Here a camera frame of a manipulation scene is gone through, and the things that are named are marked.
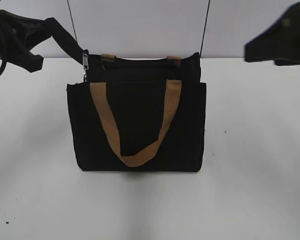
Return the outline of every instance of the metal clasp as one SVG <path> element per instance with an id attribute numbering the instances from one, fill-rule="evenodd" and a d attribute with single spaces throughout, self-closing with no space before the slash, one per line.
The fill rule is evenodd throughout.
<path id="1" fill-rule="evenodd" d="M 87 70 L 89 70 L 88 58 L 89 58 L 89 55 L 84 52 L 82 54 L 82 65 L 83 65 L 83 69 L 84 69 L 84 74 L 83 74 L 84 82 L 87 81 Z"/>

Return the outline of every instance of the wire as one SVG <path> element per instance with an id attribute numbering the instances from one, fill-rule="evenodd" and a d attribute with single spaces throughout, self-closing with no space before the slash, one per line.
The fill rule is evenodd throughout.
<path id="1" fill-rule="evenodd" d="M 201 42 L 200 57 L 202 56 L 202 50 L 204 48 L 204 39 L 205 39 L 205 34 L 206 34 L 206 28 L 207 28 L 207 22 L 208 22 L 208 14 L 209 14 L 209 9 L 210 9 L 210 3 L 211 3 L 211 0 L 209 0 L 208 8 L 206 9 L 206 17 L 205 17 L 205 24 L 204 24 L 204 30 L 203 30 L 203 36 L 202 36 L 202 42 Z"/>
<path id="2" fill-rule="evenodd" d="M 69 8 L 69 12 L 70 12 L 70 17 L 71 17 L 71 22 L 72 22 L 72 27 L 73 27 L 73 31 L 74 31 L 75 40 L 76 40 L 76 42 L 78 42 L 76 29 L 75 29 L 75 24 L 74 24 L 74 19 L 72 18 L 72 13 L 71 13 L 71 9 L 70 9 L 69 0 L 66 0 L 66 2 L 68 3 L 68 8 Z"/>

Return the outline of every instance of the tan strap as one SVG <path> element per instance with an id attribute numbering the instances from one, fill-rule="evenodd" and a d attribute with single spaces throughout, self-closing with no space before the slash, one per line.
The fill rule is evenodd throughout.
<path id="1" fill-rule="evenodd" d="M 101 54 L 101 61 L 102 62 L 110 62 L 114 63 L 116 60 L 116 55 L 111 54 Z"/>
<path id="2" fill-rule="evenodd" d="M 174 61 L 174 64 L 179 68 L 181 66 L 182 57 L 180 56 L 168 56 L 168 60 Z"/>
<path id="3" fill-rule="evenodd" d="M 164 112 L 162 126 L 158 135 L 158 140 L 148 145 L 146 148 L 133 156 L 122 156 L 120 147 L 119 130 L 107 101 L 107 83 L 106 82 L 91 82 L 90 91 L 96 110 L 98 111 L 103 130 L 109 145 L 115 155 L 128 167 L 138 167 L 152 158 L 158 152 L 158 149 L 164 140 L 170 124 L 176 114 L 180 95 L 182 82 L 180 80 L 167 80 L 165 97 L 164 97 Z"/>

